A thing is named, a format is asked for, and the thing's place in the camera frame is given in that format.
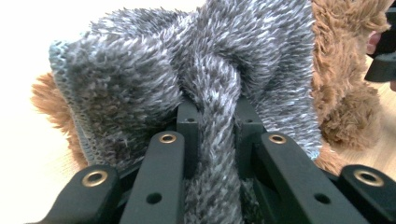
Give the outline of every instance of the brown teddy bear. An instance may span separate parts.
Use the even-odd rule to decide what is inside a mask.
[[[323,136],[315,163],[334,174],[346,162],[331,147],[362,150],[372,147],[378,138],[381,112],[377,91],[362,80],[362,74],[369,34],[389,28],[385,16],[388,6],[382,0],[312,1],[316,19],[312,96]],[[70,109],[52,74],[37,81],[33,104],[67,136],[75,159],[81,167],[86,166]]]

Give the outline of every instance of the fuzzy gray yarn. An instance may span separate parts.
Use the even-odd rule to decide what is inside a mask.
[[[197,172],[186,181],[185,222],[243,223],[233,136],[241,94],[268,131],[318,155],[312,22],[309,0],[207,0],[191,13],[123,9],[77,40],[54,42],[49,60],[89,164],[122,170],[141,160],[189,95],[202,142]],[[248,181],[243,189],[251,189]]]

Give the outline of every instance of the plush fabric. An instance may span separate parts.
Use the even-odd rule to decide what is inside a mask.
[[[313,160],[319,125],[333,146],[369,147],[378,100],[360,73],[368,33],[388,28],[384,10],[359,0],[208,0],[192,13],[124,9],[51,46],[52,73],[34,86],[33,102],[68,133],[77,158],[82,151],[88,164],[123,169],[143,158],[149,138],[189,95],[200,110],[202,143],[199,169],[186,184],[186,222],[242,222],[240,188],[251,205],[245,221],[260,222],[251,185],[234,167],[236,99],[246,95],[267,130],[290,135]],[[316,163],[334,173],[343,165],[328,144]]]

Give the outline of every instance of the brown fur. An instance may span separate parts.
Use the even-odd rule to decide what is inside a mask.
[[[339,174],[347,164],[331,147],[372,147],[379,133],[380,104],[375,89],[362,81],[368,35],[389,28],[382,0],[313,0],[316,22],[312,96],[324,145],[316,165]],[[33,104],[67,135],[75,158],[86,165],[70,110],[50,73],[33,85]]]

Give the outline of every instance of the metal grommet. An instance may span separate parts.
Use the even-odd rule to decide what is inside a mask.
[[[286,143],[286,138],[279,134],[271,134],[269,136],[269,139],[271,142],[276,143],[276,144],[285,144]]]
[[[384,180],[373,172],[365,170],[356,170],[353,175],[366,185],[373,187],[384,186]]]
[[[160,137],[160,142],[165,143],[165,144],[169,144],[169,143],[173,143],[176,141],[176,136],[170,133],[166,133],[164,135],[162,135]]]
[[[88,188],[98,186],[107,179],[107,172],[102,170],[95,170],[84,176],[82,185]]]

